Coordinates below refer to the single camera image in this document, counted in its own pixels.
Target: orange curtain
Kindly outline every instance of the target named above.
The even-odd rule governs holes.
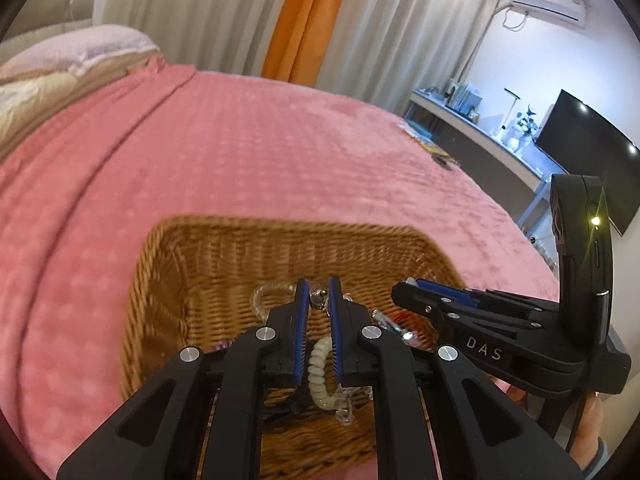
[[[342,0],[285,0],[262,77],[314,86]]]

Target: bed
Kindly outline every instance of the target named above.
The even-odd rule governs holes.
[[[100,77],[81,91],[23,109],[0,162],[0,408],[51,477],[122,402],[127,290],[146,234],[168,216],[409,225],[468,286],[557,299],[552,272],[507,213],[463,171],[434,162],[397,116],[170,65],[151,47],[126,54],[94,64]]]

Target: beige curtain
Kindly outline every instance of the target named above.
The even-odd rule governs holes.
[[[107,0],[103,23],[148,34],[169,62],[260,75],[284,0]]]
[[[344,0],[316,88],[401,113],[460,76],[499,0]]]

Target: wicker basket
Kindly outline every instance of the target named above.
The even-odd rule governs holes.
[[[295,283],[304,277],[325,285],[332,274],[340,276],[343,290],[354,301],[387,314],[398,310],[390,298],[391,287],[409,276],[464,287],[437,245],[412,228],[167,219],[149,233],[130,289],[123,396],[131,396],[184,346],[208,351],[259,324],[250,297],[261,283]],[[290,300],[289,293],[276,292],[265,296],[264,305]],[[421,345],[429,348],[436,333],[428,321],[419,319]],[[329,333],[326,314],[311,311],[308,338]],[[284,395],[274,392],[268,402]],[[354,399],[354,407],[356,421],[347,427],[331,412],[312,409],[286,431],[263,435],[261,478],[302,480],[373,457],[372,402],[362,395]]]

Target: curtain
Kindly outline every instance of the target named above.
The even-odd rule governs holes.
[[[342,0],[286,0],[262,76],[313,86]]]
[[[169,62],[260,75],[285,0],[107,0],[103,23],[141,30]]]
[[[402,113],[460,76],[499,0],[344,0],[316,88]]]

